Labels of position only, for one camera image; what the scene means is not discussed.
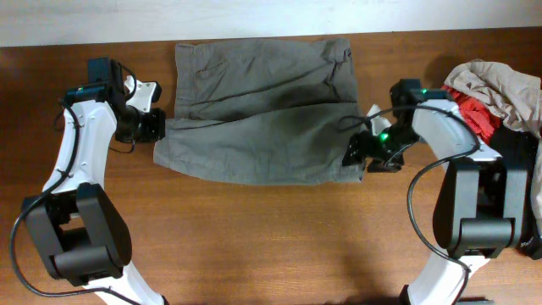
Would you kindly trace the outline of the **grey cargo shorts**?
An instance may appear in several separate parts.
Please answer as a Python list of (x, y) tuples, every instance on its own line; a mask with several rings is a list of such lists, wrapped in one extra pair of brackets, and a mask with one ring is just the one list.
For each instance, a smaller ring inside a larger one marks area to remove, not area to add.
[(244, 185), (362, 179), (362, 164), (342, 163), (351, 135), (340, 119), (359, 113), (349, 40), (178, 44), (175, 63), (174, 117), (156, 164)]

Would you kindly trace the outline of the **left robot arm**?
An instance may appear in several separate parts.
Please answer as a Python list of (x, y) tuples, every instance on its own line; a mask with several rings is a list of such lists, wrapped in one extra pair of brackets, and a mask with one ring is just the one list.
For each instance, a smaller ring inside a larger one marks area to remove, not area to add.
[(165, 112), (154, 107), (162, 88), (143, 82), (119, 61), (94, 58), (88, 81), (61, 99), (64, 133), (58, 157), (41, 194), (27, 197), (9, 237), (9, 256), (21, 284), (41, 297), (23, 276), (15, 256), (21, 225), (55, 280), (74, 288), (62, 295), (94, 293), (106, 304), (166, 305), (132, 261), (127, 224), (104, 190), (112, 140), (135, 145), (165, 136)]

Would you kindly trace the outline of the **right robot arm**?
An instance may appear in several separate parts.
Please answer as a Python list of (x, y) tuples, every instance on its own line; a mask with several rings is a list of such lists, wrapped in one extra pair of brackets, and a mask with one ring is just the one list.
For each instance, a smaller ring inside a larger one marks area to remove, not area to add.
[[(403, 153), (426, 142), (435, 161), (412, 179), (406, 209), (419, 240), (431, 251), (419, 276), (402, 288), (400, 304), (463, 304), (473, 274), (520, 242), (528, 192), (528, 168), (484, 143), (462, 117), (452, 95), (401, 79), (390, 88), (391, 108), (350, 116), (353, 130), (345, 166), (366, 159), (371, 172), (396, 172)], [(416, 184), (430, 170), (445, 176), (434, 213), (434, 242), (420, 230), (413, 211)]]

